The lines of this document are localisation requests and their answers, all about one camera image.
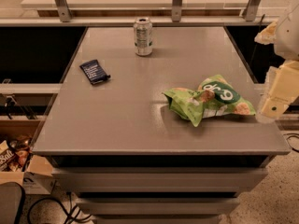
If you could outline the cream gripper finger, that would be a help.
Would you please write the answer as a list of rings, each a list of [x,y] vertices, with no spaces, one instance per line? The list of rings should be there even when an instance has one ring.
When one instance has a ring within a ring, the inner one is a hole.
[[[254,41],[263,45],[273,44],[276,40],[277,24],[276,21],[271,22],[255,36]]]
[[[299,97],[299,62],[271,66],[266,74],[258,119],[278,119]]]

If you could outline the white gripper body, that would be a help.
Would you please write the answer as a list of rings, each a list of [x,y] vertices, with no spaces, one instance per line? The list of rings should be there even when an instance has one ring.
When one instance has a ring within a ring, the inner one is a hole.
[[[285,60],[299,59],[299,5],[290,5],[279,18],[274,50]]]

